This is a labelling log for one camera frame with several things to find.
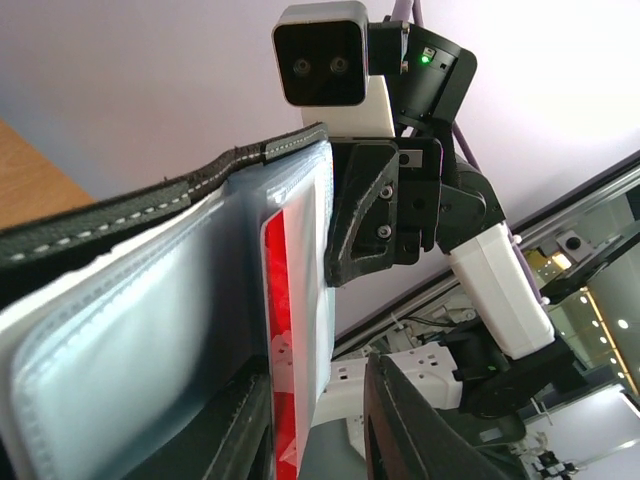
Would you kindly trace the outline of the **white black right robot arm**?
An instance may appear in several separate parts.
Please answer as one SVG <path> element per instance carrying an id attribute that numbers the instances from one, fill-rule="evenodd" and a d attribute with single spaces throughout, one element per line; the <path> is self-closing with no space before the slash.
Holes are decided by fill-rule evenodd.
<path id="1" fill-rule="evenodd" d="M 321 107 L 364 104 L 378 76 L 392 120 L 380 134 L 351 120 L 332 131 L 334 207 L 325 278 L 340 287 L 421 251 L 440 249 L 476 308 L 477 322 L 438 344 L 452 360 L 442 378 L 456 408 L 500 418 L 573 368 L 542 299 L 517 256 L 503 210 L 478 169 L 458 161 L 454 120 L 477 68 L 475 56 L 443 37 L 399 22 L 338 20 L 315 30 L 304 55 Z"/>

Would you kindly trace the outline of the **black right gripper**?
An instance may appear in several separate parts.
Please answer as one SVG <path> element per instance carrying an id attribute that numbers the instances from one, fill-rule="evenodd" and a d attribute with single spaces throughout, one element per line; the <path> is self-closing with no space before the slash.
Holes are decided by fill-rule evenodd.
<path id="1" fill-rule="evenodd" d="M 411 265 L 435 243 L 442 148 L 432 138 L 332 141 L 334 200 L 326 283 Z"/>

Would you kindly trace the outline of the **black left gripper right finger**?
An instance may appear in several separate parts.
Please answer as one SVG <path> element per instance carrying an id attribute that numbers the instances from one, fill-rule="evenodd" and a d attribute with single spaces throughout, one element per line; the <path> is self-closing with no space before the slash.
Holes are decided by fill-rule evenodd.
<path id="1" fill-rule="evenodd" d="M 364 438 L 370 479 L 506 477 L 449 427 L 388 356 L 373 354 L 366 364 Z"/>

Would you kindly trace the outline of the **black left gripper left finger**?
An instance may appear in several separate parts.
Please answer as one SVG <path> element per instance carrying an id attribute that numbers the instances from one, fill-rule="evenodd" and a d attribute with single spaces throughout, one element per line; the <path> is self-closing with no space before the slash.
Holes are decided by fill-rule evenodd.
<path id="1" fill-rule="evenodd" d="M 264 371 L 245 369 L 131 479 L 265 479 L 269 475 L 271 389 Z"/>

